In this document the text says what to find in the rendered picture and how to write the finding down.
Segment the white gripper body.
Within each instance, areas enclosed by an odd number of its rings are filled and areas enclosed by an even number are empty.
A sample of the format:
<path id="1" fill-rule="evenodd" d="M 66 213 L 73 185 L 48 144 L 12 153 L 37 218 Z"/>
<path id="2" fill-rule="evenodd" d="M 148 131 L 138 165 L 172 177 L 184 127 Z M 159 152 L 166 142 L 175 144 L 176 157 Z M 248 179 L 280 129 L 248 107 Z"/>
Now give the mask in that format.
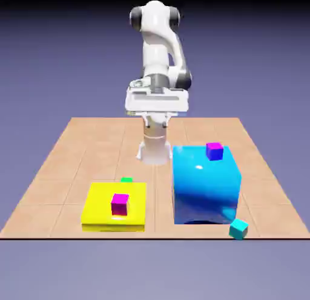
<path id="1" fill-rule="evenodd" d="M 186 90 L 163 88 L 163 93 L 152 93 L 149 87 L 128 88 L 125 109 L 129 115 L 142 113 L 185 113 L 189 109 Z"/>

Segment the small purple cube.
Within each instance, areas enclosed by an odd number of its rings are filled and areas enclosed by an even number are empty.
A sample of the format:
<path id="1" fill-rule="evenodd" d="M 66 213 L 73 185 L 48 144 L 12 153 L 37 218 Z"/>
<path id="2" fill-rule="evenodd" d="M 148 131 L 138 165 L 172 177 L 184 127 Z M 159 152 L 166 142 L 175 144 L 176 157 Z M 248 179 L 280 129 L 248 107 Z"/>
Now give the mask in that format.
<path id="1" fill-rule="evenodd" d="M 210 161 L 223 159 L 223 146 L 220 142 L 209 142 L 206 144 L 206 156 Z"/>

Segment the small magenta cube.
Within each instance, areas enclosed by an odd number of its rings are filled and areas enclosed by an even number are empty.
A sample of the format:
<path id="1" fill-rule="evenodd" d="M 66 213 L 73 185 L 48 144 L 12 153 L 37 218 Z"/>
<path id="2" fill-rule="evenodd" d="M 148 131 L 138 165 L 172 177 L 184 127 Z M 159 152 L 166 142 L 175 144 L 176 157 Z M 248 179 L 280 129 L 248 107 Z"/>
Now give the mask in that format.
<path id="1" fill-rule="evenodd" d="M 127 216 L 128 214 L 128 194 L 114 194 L 111 200 L 112 215 Z"/>

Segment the small cyan cube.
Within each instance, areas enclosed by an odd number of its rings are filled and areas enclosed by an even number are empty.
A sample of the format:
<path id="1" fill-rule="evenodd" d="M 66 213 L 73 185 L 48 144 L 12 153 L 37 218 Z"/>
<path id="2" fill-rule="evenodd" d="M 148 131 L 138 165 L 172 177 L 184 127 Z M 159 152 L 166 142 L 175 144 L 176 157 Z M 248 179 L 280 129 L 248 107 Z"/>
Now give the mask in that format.
<path id="1" fill-rule="evenodd" d="M 248 233 L 248 223 L 236 218 L 229 226 L 229 236 L 242 240 Z"/>

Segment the large blue box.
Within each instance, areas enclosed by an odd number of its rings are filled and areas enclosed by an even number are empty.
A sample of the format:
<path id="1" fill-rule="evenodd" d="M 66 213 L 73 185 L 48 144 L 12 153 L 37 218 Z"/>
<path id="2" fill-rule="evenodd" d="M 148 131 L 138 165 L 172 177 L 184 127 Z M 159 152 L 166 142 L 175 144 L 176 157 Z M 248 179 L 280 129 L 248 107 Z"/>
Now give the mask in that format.
<path id="1" fill-rule="evenodd" d="M 206 146 L 173 148 L 175 224 L 230 224 L 236 217 L 242 175 L 228 146 L 211 161 Z"/>

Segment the large yellow box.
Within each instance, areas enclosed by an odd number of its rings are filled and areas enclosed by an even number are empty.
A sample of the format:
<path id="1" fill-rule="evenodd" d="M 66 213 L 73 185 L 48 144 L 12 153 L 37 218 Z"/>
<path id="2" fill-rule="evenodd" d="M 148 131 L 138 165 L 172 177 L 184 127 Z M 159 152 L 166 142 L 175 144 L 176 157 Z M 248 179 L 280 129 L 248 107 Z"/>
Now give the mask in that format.
<path id="1" fill-rule="evenodd" d="M 143 232 L 147 185 L 137 182 L 94 182 L 81 215 L 87 232 Z"/>

